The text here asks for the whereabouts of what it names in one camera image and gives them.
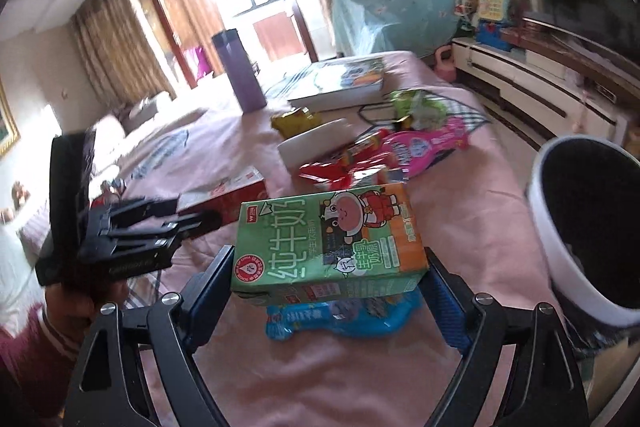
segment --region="striped cuff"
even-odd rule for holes
[[[42,328],[42,332],[45,337],[49,339],[49,342],[51,342],[60,355],[67,357],[69,360],[75,361],[78,358],[78,353],[80,351],[79,344],[68,339],[51,325],[44,307],[38,310],[38,321],[40,322],[40,327]]]

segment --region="cartoon cow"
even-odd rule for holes
[[[344,241],[347,245],[353,242],[362,227],[379,229],[394,216],[400,215],[400,207],[395,195],[388,195],[377,190],[368,190],[356,196],[352,192],[336,192],[331,200],[324,202],[322,219],[332,226],[346,232]]]

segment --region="blue snack package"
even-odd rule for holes
[[[317,329],[347,337],[380,337],[398,331],[422,303],[415,289],[388,297],[268,306],[265,330],[276,341],[285,341],[296,331]]]

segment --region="red circular logo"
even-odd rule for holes
[[[254,282],[260,279],[260,276],[264,272],[264,263],[258,256],[243,255],[236,262],[234,272],[238,280],[242,282]]]

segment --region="red and white box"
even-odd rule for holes
[[[245,201],[268,199],[264,178],[254,167],[233,178],[225,178],[204,187],[181,194],[177,213],[180,216],[203,210],[216,210],[222,216],[222,226],[234,223]]]

